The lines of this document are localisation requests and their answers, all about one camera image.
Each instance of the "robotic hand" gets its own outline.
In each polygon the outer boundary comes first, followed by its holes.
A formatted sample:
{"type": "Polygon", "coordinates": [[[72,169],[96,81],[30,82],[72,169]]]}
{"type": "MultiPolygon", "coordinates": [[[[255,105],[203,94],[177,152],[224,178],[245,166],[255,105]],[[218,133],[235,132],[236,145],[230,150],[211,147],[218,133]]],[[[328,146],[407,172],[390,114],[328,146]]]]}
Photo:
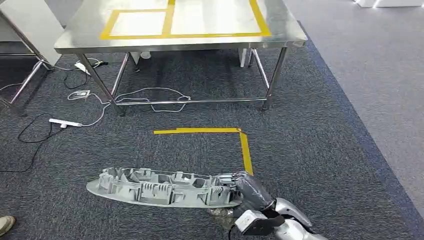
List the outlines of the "robotic hand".
{"type": "Polygon", "coordinates": [[[291,202],[273,198],[253,176],[245,171],[218,175],[223,185],[235,185],[243,203],[233,210],[235,226],[246,236],[274,233],[278,240],[327,240],[312,231],[312,223],[291,202]]]}

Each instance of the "steel tabletop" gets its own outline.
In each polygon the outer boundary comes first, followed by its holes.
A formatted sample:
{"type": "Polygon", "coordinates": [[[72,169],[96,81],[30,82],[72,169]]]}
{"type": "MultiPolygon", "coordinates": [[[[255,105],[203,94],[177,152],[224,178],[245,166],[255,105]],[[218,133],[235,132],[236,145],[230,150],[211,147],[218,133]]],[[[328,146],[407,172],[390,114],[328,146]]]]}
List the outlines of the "steel tabletop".
{"type": "Polygon", "coordinates": [[[85,0],[54,48],[60,54],[284,48],[306,40],[282,0],[85,0]]]}

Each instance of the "electrical cord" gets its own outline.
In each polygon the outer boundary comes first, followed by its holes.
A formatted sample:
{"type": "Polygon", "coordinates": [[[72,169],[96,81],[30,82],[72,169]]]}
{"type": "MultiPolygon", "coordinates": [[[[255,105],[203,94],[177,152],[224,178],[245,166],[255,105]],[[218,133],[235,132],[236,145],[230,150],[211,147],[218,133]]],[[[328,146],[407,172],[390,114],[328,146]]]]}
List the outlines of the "electrical cord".
{"type": "Polygon", "coordinates": [[[57,135],[57,134],[59,134],[59,133],[61,133],[63,130],[65,130],[64,128],[61,128],[59,131],[57,131],[57,132],[54,132],[53,134],[52,134],[52,131],[53,131],[53,124],[51,123],[51,122],[49,122],[50,123],[50,128],[49,128],[49,131],[48,131],[48,135],[47,135],[47,137],[45,137],[45,138],[43,138],[43,139],[40,139],[40,140],[24,140],[24,139],[22,139],[21,137],[22,137],[22,135],[25,133],[25,131],[32,125],[32,124],[34,124],[34,122],[38,119],[38,118],[40,118],[41,116],[44,116],[44,115],[49,115],[50,117],[53,117],[50,113],[43,113],[43,114],[40,114],[40,115],[38,115],[38,116],[36,116],[20,133],[19,133],[19,135],[17,136],[17,139],[18,139],[18,141],[19,142],[21,142],[21,143],[25,143],[25,144],[36,144],[36,143],[40,143],[39,145],[38,145],[38,147],[36,148],[36,150],[35,150],[35,152],[34,152],[34,154],[32,155],[32,158],[31,158],[31,163],[30,163],[30,165],[27,167],[27,168],[25,168],[24,170],[0,170],[0,173],[25,173],[26,171],[28,171],[29,169],[31,169],[32,167],[33,167],[33,165],[34,165],[34,161],[35,161],[35,159],[36,159],[36,156],[37,156],[37,153],[40,151],[40,149],[41,149],[41,147],[43,146],[43,144],[48,140],[48,139],[50,139],[51,137],[53,137],[53,136],[55,136],[55,135],[57,135]]]}
{"type": "Polygon", "coordinates": [[[231,228],[228,230],[228,240],[231,240],[231,232],[232,232],[232,230],[234,229],[234,227],[235,227],[236,225],[235,224],[233,224],[232,226],[231,226],[231,228]]]}
{"type": "MultiPolygon", "coordinates": [[[[108,65],[108,64],[115,64],[116,62],[107,62],[107,61],[100,61],[100,60],[98,60],[98,59],[96,59],[96,58],[87,58],[87,59],[89,59],[89,60],[95,60],[96,62],[95,63],[93,63],[91,66],[93,67],[93,68],[97,68],[97,67],[100,67],[100,66],[102,66],[102,65],[108,65]]],[[[49,63],[49,62],[47,62],[47,61],[45,61],[45,60],[40,60],[40,61],[38,61],[33,67],[32,67],[32,70],[34,70],[35,68],[36,68],[36,65],[37,64],[39,64],[39,63],[44,63],[44,64],[48,64],[48,65],[50,65],[50,66],[52,66],[52,67],[54,67],[54,68],[57,68],[57,69],[60,69],[60,70],[64,70],[64,71],[76,71],[76,70],[80,70],[79,68],[72,68],[72,69],[67,69],[67,68],[63,68],[63,67],[59,67],[59,66],[55,66],[55,65],[53,65],[53,64],[51,64],[51,63],[49,63]]],[[[76,88],[79,88],[79,87],[81,87],[81,86],[84,86],[84,85],[86,85],[87,83],[88,83],[88,78],[87,78],[87,74],[85,74],[85,82],[83,83],[83,84],[81,84],[81,85],[78,85],[78,86],[74,86],[74,87],[69,87],[68,85],[67,85],[67,83],[66,83],[66,80],[68,79],[68,75],[66,75],[66,77],[64,78],[64,80],[63,80],[63,84],[65,85],[65,87],[67,88],[67,89],[70,89],[70,90],[73,90],[73,89],[76,89],[76,88]]],[[[23,84],[23,82],[21,82],[21,83],[13,83],[13,84],[9,84],[9,85],[7,85],[7,86],[4,86],[4,87],[2,87],[2,88],[0,88],[0,92],[2,91],[2,90],[4,90],[4,89],[7,89],[8,87],[12,87],[12,86],[19,86],[19,85],[22,85],[23,84]]]]}
{"type": "Polygon", "coordinates": [[[77,89],[79,87],[82,87],[82,86],[86,85],[89,82],[89,78],[87,77],[87,74],[84,74],[84,75],[85,75],[85,82],[84,83],[82,83],[80,85],[77,85],[77,86],[69,86],[67,84],[67,80],[68,80],[69,75],[66,74],[65,78],[63,79],[63,85],[65,85],[65,87],[67,89],[69,89],[69,90],[74,90],[74,89],[77,89]]]}
{"type": "MultiPolygon", "coordinates": [[[[142,88],[142,89],[139,89],[139,90],[137,90],[137,91],[133,91],[133,92],[129,92],[129,93],[124,93],[124,94],[121,94],[121,95],[119,95],[119,96],[117,96],[117,97],[115,97],[115,101],[117,102],[117,103],[120,103],[120,102],[122,102],[122,101],[125,101],[125,100],[145,100],[145,101],[147,101],[147,102],[150,102],[150,99],[148,99],[148,98],[128,98],[128,97],[124,97],[124,98],[122,98],[122,99],[119,99],[119,98],[121,98],[121,97],[123,97],[123,96],[127,96],[127,95],[131,95],[131,94],[135,94],[135,93],[138,93],[138,92],[142,92],[142,91],[145,91],[145,90],[156,90],[156,89],[159,89],[159,90],[168,90],[168,91],[172,91],[172,92],[175,92],[175,93],[178,93],[178,94],[180,94],[181,96],[180,97],[178,97],[177,98],[177,101],[179,101],[179,100],[181,100],[181,99],[183,99],[183,98],[185,98],[185,99],[187,99],[187,100],[191,100],[192,99],[192,97],[191,96],[187,96],[187,95],[184,95],[184,94],[182,94],[181,92],[179,92],[179,91],[177,91],[177,90],[174,90],[174,89],[171,89],[171,88],[167,88],[167,87],[145,87],[145,88],[142,88]]],[[[90,127],[90,126],[93,126],[93,125],[95,125],[95,124],[97,124],[104,116],[105,116],[105,111],[106,111],[106,109],[111,105],[109,102],[103,102],[101,99],[100,99],[100,97],[98,96],[98,95],[96,95],[95,93],[90,93],[90,94],[88,94],[88,95],[84,95],[84,96],[76,96],[76,97],[72,97],[73,95],[75,95],[75,94],[77,94],[78,93],[78,91],[75,91],[75,92],[73,92],[73,93],[71,93],[71,94],[69,94],[68,96],[67,96],[67,99],[68,100],[70,100],[70,101],[73,101],[73,100],[78,100],[78,99],[86,99],[86,98],[88,98],[89,96],[95,96],[99,101],[100,101],[100,104],[102,104],[102,105],[104,105],[104,107],[103,107],[103,110],[102,110],[102,112],[101,112],[101,115],[100,115],[100,117],[95,121],[95,122],[93,122],[93,123],[90,123],[90,124],[82,124],[82,126],[83,127],[90,127]]],[[[150,107],[151,107],[151,109],[153,110],[153,112],[155,112],[155,113],[159,113],[159,112],[167,112],[167,113],[178,113],[178,112],[181,112],[183,109],[184,109],[184,107],[186,106],[186,104],[184,103],[182,106],[181,106],[181,108],[179,109],[179,110],[156,110],[155,109],[155,107],[153,106],[153,105],[150,105],[150,107]]]]}

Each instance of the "metal frame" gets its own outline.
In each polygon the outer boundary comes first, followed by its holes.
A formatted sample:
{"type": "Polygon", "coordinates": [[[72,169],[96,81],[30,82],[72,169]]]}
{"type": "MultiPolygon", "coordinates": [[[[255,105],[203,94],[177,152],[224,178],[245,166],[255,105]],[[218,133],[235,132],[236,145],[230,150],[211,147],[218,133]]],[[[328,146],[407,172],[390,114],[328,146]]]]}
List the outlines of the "metal frame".
{"type": "Polygon", "coordinates": [[[19,30],[19,28],[1,10],[0,10],[0,18],[4,19],[6,24],[8,24],[13,29],[13,31],[20,38],[23,44],[32,52],[32,53],[0,53],[0,57],[36,57],[40,61],[39,63],[37,63],[37,65],[34,66],[31,73],[22,82],[22,85],[20,86],[20,88],[18,89],[18,91],[13,96],[13,99],[10,102],[0,97],[0,102],[2,102],[8,109],[11,109],[13,112],[19,114],[20,116],[25,116],[24,111],[14,106],[14,103],[22,94],[22,92],[24,91],[24,88],[28,85],[30,80],[34,77],[34,75],[40,69],[41,65],[43,65],[47,70],[52,70],[53,67],[44,63],[44,62],[46,63],[48,62],[47,59],[44,58],[43,55],[41,55],[40,51],[37,50],[37,48],[30,42],[30,40],[19,30]]]}
{"type": "Polygon", "coordinates": [[[287,57],[287,47],[281,48],[281,52],[279,54],[275,69],[272,74],[272,79],[269,82],[268,78],[265,74],[264,67],[262,66],[261,60],[259,58],[258,52],[255,48],[252,48],[249,53],[249,67],[252,66],[253,59],[256,59],[257,66],[259,68],[260,75],[265,85],[266,95],[264,97],[244,97],[244,98],[225,98],[225,99],[206,99],[206,100],[174,100],[174,101],[136,101],[136,102],[116,102],[115,95],[117,93],[119,84],[121,82],[121,78],[123,76],[125,66],[128,62],[128,58],[130,57],[130,53],[126,53],[125,57],[122,61],[122,65],[119,69],[118,75],[116,77],[115,83],[113,84],[112,91],[109,91],[106,87],[105,83],[100,79],[96,70],[91,66],[90,62],[87,60],[87,57],[83,53],[76,54],[81,61],[81,63],[85,66],[87,71],[90,73],[94,81],[99,85],[103,93],[106,95],[110,104],[114,107],[115,111],[123,115],[124,110],[120,106],[135,106],[135,105],[167,105],[167,104],[206,104],[206,103],[234,103],[234,102],[256,102],[261,101],[263,103],[263,109],[267,110],[270,108],[272,103],[273,90],[276,86],[276,83],[281,75],[281,70],[286,61],[287,57]]]}

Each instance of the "white cable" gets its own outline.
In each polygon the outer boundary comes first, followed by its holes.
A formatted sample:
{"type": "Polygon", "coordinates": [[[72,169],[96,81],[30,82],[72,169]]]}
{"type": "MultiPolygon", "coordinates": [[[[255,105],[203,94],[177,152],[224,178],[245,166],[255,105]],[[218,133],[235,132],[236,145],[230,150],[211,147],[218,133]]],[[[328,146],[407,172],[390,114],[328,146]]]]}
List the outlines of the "white cable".
{"type": "Polygon", "coordinates": [[[95,122],[90,123],[90,124],[81,124],[81,126],[83,126],[83,127],[90,127],[90,126],[93,126],[94,124],[98,123],[103,118],[103,116],[105,115],[106,108],[109,107],[111,104],[109,102],[103,102],[102,99],[99,96],[97,96],[97,94],[95,94],[95,93],[90,93],[87,96],[77,96],[77,97],[71,98],[71,96],[74,95],[74,94],[76,94],[76,93],[77,93],[77,91],[69,94],[67,96],[67,99],[70,100],[70,101],[73,101],[73,100],[78,100],[78,99],[86,99],[89,96],[93,95],[93,96],[95,96],[100,101],[100,103],[102,105],[105,105],[103,107],[103,111],[101,112],[100,117],[95,122]]]}
{"type": "MultiPolygon", "coordinates": [[[[178,93],[181,96],[176,99],[177,101],[181,100],[182,98],[186,98],[187,100],[191,100],[192,99],[192,97],[186,96],[186,95],[182,94],[181,92],[179,92],[177,90],[174,90],[174,89],[171,89],[171,88],[167,88],[167,87],[145,87],[145,88],[142,88],[142,89],[137,90],[137,91],[133,91],[133,92],[121,94],[121,95],[115,97],[115,101],[117,103],[122,102],[124,100],[146,100],[147,102],[150,102],[150,100],[148,98],[126,98],[126,97],[125,98],[122,98],[122,99],[119,99],[119,98],[122,97],[122,96],[135,94],[135,93],[138,93],[138,92],[141,92],[141,91],[144,91],[144,90],[154,90],[154,89],[168,90],[168,91],[172,91],[172,92],[178,93]]],[[[186,104],[184,103],[179,110],[156,110],[153,105],[150,105],[151,109],[155,113],[160,113],[160,112],[179,113],[179,112],[181,112],[184,109],[185,106],[186,106],[186,104]]]]}
{"type": "Polygon", "coordinates": [[[7,85],[7,86],[4,86],[4,87],[0,88],[0,91],[2,91],[3,89],[7,89],[8,87],[17,86],[17,85],[21,85],[21,84],[22,84],[22,82],[21,82],[21,83],[13,83],[13,84],[9,84],[9,85],[7,85]]]}
{"type": "MultiPolygon", "coordinates": [[[[93,68],[95,69],[95,68],[97,68],[98,66],[100,66],[100,64],[102,63],[101,61],[99,61],[98,59],[96,59],[96,58],[87,58],[87,59],[89,59],[89,60],[95,60],[96,61],[96,63],[95,63],[95,65],[93,66],[93,68]]],[[[37,64],[39,64],[39,63],[44,63],[44,64],[48,64],[48,65],[50,65],[50,66],[52,66],[53,68],[57,68],[57,69],[61,69],[61,70],[65,70],[65,71],[74,71],[74,70],[79,70],[79,69],[67,69],[67,68],[63,68],[63,67],[60,67],[60,66],[55,66],[55,65],[53,65],[53,64],[51,64],[50,62],[48,62],[48,61],[45,61],[45,60],[40,60],[40,61],[38,61],[35,65],[34,65],[34,67],[32,67],[32,70],[34,70],[35,68],[36,68],[36,66],[37,66],[37,64]]]]}
{"type": "MultiPolygon", "coordinates": [[[[177,101],[180,101],[182,98],[186,98],[187,100],[191,100],[192,99],[192,97],[187,96],[187,95],[184,95],[181,92],[179,92],[177,90],[174,90],[174,89],[171,89],[171,88],[167,88],[167,87],[146,87],[146,88],[142,88],[142,89],[137,90],[137,91],[133,91],[133,92],[121,94],[121,95],[115,97],[115,101],[117,103],[120,103],[120,102],[122,102],[124,100],[145,100],[147,102],[150,102],[150,99],[148,99],[148,98],[130,98],[130,97],[124,97],[122,99],[119,99],[119,98],[122,97],[122,96],[127,96],[127,95],[131,95],[131,94],[135,94],[135,93],[138,93],[138,92],[141,92],[141,91],[144,91],[144,90],[155,90],[155,89],[168,90],[168,91],[172,91],[172,92],[175,92],[175,93],[180,94],[181,96],[179,96],[176,99],[177,101]]],[[[103,110],[101,111],[100,117],[95,122],[90,123],[90,124],[82,124],[82,126],[83,127],[90,127],[90,126],[93,126],[93,125],[97,124],[105,116],[106,108],[108,108],[111,104],[109,102],[103,102],[102,99],[99,96],[97,96],[95,93],[90,93],[90,94],[85,95],[85,96],[76,96],[76,97],[71,98],[71,96],[72,95],[75,95],[76,93],[78,93],[78,91],[75,91],[75,92],[69,94],[67,96],[67,99],[70,100],[70,101],[73,101],[73,100],[78,100],[78,99],[86,99],[89,96],[93,95],[93,96],[95,96],[100,101],[100,103],[102,105],[104,105],[103,110]]],[[[181,112],[184,109],[185,106],[186,106],[186,103],[184,103],[179,110],[156,110],[153,105],[150,105],[151,109],[155,113],[160,113],[160,112],[178,113],[178,112],[181,112]]]]}

